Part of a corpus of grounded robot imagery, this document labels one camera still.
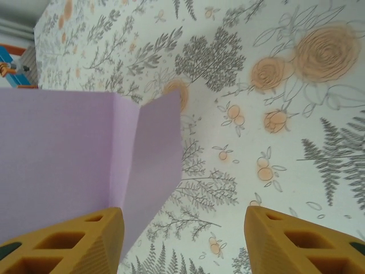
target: orange fruit illustration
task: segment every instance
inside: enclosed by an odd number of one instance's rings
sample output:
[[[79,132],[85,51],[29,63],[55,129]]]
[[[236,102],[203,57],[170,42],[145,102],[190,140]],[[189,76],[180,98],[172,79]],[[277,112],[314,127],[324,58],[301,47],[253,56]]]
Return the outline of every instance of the orange fruit illustration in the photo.
[[[65,41],[66,41],[66,33],[63,33],[62,34],[61,41],[62,41],[63,44],[65,43]]]
[[[69,20],[72,16],[72,0],[67,0],[64,6],[64,18]]]
[[[213,254],[218,255],[221,251],[221,249],[219,248],[219,244],[212,244],[210,246],[210,250],[213,252]]]
[[[245,123],[245,117],[243,117],[242,115],[237,116],[236,118],[234,118],[234,123],[237,126],[241,126]]]
[[[225,159],[227,159],[227,157],[228,157],[227,152],[225,152],[225,151],[221,151],[221,152],[219,153],[219,159],[221,159],[222,161],[224,161]]]
[[[59,17],[59,20],[58,20],[58,29],[59,29],[59,30],[60,30],[60,29],[62,29],[63,24],[64,24],[64,18],[63,18],[63,15],[61,15],[61,16]]]
[[[273,178],[274,174],[271,168],[264,167],[257,172],[257,175],[262,181],[269,181]]]
[[[180,90],[180,100],[181,100],[181,111],[183,111],[189,100],[189,90],[188,86],[185,84],[185,82],[181,79],[174,79],[171,80],[163,90],[163,94],[169,94],[170,92],[174,90]]]
[[[236,105],[236,104],[235,104],[235,105],[231,106],[231,107],[228,109],[228,111],[227,111],[228,117],[229,117],[230,119],[234,119],[234,118],[236,118],[237,116],[239,116],[240,111],[241,111],[240,107],[239,107],[238,105]]]
[[[260,158],[257,159],[257,165],[261,168],[262,167],[268,167],[269,166],[269,161],[264,157],[260,157]]]

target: dark green part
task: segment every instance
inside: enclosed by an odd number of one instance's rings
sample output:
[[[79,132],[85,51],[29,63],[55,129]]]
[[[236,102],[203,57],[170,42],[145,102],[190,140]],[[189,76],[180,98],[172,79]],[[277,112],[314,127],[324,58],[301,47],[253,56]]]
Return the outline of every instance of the dark green part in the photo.
[[[0,261],[4,259],[7,255],[11,254],[12,251],[16,250],[18,247],[20,247],[22,243],[15,242],[11,244],[4,245],[3,247],[0,247]]]
[[[350,243],[353,248],[355,248],[357,251],[359,251],[362,255],[365,256],[365,244],[352,242]]]

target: orange rose illustration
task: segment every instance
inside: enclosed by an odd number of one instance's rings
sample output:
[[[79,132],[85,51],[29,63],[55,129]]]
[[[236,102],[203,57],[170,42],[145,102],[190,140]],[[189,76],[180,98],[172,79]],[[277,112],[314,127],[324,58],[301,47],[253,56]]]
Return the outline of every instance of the orange rose illustration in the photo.
[[[281,110],[266,114],[263,124],[270,133],[278,133],[287,123],[287,115]]]
[[[285,61],[281,58],[264,58],[253,67],[251,84],[264,91],[279,86],[283,80]]]
[[[188,86],[181,79],[173,79],[164,87],[163,94],[169,94],[174,90],[180,90],[181,111],[183,111],[189,100]]]
[[[327,82],[344,75],[359,53],[360,42],[349,26],[323,27],[298,43],[294,66],[307,80]]]

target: wall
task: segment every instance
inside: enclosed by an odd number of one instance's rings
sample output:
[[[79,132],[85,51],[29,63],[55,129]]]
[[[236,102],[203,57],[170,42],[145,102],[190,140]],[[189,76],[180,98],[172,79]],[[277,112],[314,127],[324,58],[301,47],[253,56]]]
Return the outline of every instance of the wall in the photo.
[[[23,47],[25,49],[28,48],[29,46],[34,45],[33,41],[14,37],[14,36],[7,35],[4,33],[0,33],[0,43],[11,45],[11,46],[16,46],[16,47]]]
[[[50,0],[0,0],[0,18],[34,27]]]

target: gray tree illustration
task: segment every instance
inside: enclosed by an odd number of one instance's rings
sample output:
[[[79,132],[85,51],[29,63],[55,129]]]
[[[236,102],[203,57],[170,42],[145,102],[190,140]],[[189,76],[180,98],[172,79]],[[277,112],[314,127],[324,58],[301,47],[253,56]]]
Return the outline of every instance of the gray tree illustration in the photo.
[[[233,274],[251,274],[251,264],[246,248],[240,248],[240,253],[233,258]]]
[[[190,77],[192,83],[202,77],[206,86],[215,92],[234,86],[237,72],[242,71],[246,59],[239,54],[240,41],[237,32],[229,34],[223,27],[217,29],[209,45],[205,36],[192,36],[184,45],[182,55],[176,55],[176,74]]]
[[[167,263],[165,244],[162,243],[162,250],[159,258],[156,256],[156,248],[153,244],[149,249],[148,257],[141,263],[136,256],[136,265],[131,264],[131,274],[208,274],[202,267],[196,267],[193,260],[189,259],[189,268],[186,267],[185,258],[181,254],[181,264],[176,252],[172,250],[172,256]]]

